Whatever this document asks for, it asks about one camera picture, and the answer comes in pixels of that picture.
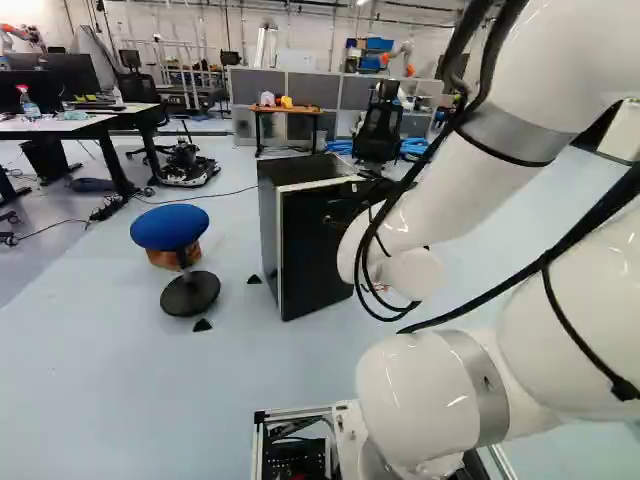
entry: stool base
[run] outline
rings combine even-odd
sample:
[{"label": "stool base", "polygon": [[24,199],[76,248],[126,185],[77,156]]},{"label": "stool base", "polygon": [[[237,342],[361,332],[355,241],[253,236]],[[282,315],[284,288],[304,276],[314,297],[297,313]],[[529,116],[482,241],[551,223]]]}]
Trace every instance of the stool base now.
[{"label": "stool base", "polygon": [[174,317],[192,317],[207,310],[220,294],[220,280],[211,272],[188,272],[174,279],[160,296],[160,307]]}]

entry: water bottle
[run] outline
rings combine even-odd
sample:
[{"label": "water bottle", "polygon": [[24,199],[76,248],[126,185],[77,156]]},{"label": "water bottle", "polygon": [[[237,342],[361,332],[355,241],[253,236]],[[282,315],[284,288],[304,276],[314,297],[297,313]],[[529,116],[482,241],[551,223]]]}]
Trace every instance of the water bottle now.
[{"label": "water bottle", "polygon": [[16,88],[20,90],[20,106],[22,107],[25,118],[30,122],[42,118],[40,107],[29,98],[29,87],[26,85],[16,85]]},{"label": "water bottle", "polygon": [[111,92],[111,94],[113,95],[113,99],[116,101],[116,107],[121,107],[124,105],[124,101],[122,100],[122,92],[120,92],[120,89],[116,85],[113,86],[113,91]]}]

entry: black box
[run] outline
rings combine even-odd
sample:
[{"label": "black box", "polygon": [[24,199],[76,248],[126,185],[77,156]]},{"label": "black box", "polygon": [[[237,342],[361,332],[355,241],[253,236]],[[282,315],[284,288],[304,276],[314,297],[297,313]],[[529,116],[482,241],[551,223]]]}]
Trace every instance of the black box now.
[{"label": "black box", "polygon": [[340,240],[393,182],[358,176],[334,154],[259,160],[257,169],[262,264],[281,318],[349,298],[353,285],[336,266]]}]

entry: gray partition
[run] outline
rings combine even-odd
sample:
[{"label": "gray partition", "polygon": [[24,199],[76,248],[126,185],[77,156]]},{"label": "gray partition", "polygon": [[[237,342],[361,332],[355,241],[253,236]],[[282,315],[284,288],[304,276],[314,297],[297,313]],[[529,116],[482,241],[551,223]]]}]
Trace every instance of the gray partition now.
[{"label": "gray partition", "polygon": [[366,75],[343,75],[340,110],[366,110],[369,105],[369,89],[381,78]]},{"label": "gray partition", "polygon": [[[297,105],[312,104],[328,110],[318,119],[318,128],[327,131],[327,140],[349,137],[359,112],[367,110],[370,88],[388,78],[384,75],[284,72],[231,67],[229,80],[236,135],[234,141],[238,145],[255,142],[255,119],[246,108],[257,102],[260,93],[265,90],[289,95]],[[429,97],[425,105],[435,109],[442,98],[444,84],[434,79],[405,78],[401,80],[401,86],[407,95]],[[431,117],[431,112],[405,112],[401,133],[411,137],[425,137]],[[275,129],[273,137],[265,135],[268,132],[263,132],[266,144],[281,142],[283,145],[306,145],[311,138],[311,120],[308,118],[277,114],[269,120],[275,122]]]},{"label": "gray partition", "polygon": [[431,125],[431,115],[426,113],[404,113],[400,124],[400,135],[426,137]]},{"label": "gray partition", "polygon": [[[305,115],[287,115],[287,139],[310,140],[312,119]],[[336,112],[325,112],[318,117],[318,130],[326,130],[327,140],[335,140]]]},{"label": "gray partition", "polygon": [[285,72],[278,70],[230,68],[229,79],[234,105],[257,103],[260,101],[260,94],[264,91],[274,94],[285,93]]},{"label": "gray partition", "polygon": [[317,105],[320,108],[338,108],[340,74],[289,72],[287,95],[295,105]]}]

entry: keyboard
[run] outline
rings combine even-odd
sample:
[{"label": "keyboard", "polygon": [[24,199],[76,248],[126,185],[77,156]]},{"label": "keyboard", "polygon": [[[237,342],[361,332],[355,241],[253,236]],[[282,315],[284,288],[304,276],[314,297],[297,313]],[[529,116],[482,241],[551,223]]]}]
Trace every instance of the keyboard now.
[{"label": "keyboard", "polygon": [[127,108],[124,105],[116,106],[113,102],[73,102],[78,110],[113,110],[119,112]]}]

